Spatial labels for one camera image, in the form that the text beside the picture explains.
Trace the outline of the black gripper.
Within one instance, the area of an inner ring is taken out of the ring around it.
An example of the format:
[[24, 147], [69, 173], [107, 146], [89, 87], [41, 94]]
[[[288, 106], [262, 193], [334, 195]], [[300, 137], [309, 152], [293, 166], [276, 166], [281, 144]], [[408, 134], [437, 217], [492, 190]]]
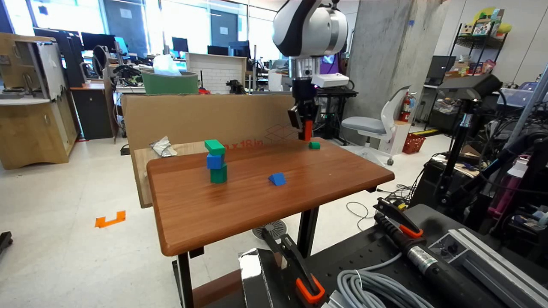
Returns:
[[303, 120], [297, 115], [297, 111], [303, 118], [314, 118], [317, 113], [315, 94], [317, 91], [310, 77], [293, 81], [293, 98], [295, 98], [297, 110], [290, 108], [288, 116], [290, 116], [292, 127], [298, 128], [300, 140], [305, 140], [305, 125], [303, 125]]

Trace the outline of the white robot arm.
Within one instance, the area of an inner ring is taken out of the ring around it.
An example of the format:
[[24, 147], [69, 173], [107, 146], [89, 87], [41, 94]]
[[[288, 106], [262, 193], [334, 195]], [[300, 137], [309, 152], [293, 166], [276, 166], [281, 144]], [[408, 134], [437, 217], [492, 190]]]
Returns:
[[[280, 53], [297, 60], [339, 53], [346, 45], [348, 21], [338, 2], [324, 5], [322, 0], [285, 0], [273, 21], [273, 43]], [[295, 106], [288, 110], [288, 116], [298, 130], [298, 139], [309, 142], [317, 116], [312, 70], [298, 74], [292, 91]]]

